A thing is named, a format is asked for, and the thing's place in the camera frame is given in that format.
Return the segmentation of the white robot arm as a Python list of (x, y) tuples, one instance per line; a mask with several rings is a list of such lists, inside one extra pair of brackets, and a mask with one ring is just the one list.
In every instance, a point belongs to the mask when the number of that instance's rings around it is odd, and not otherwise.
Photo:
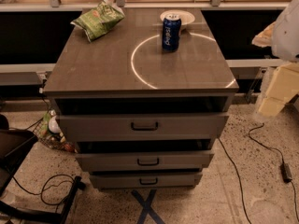
[(299, 93), (299, 0), (291, 0), (252, 44), (270, 47), (274, 56), (285, 61), (275, 69), (258, 106), (259, 114), (274, 117)]

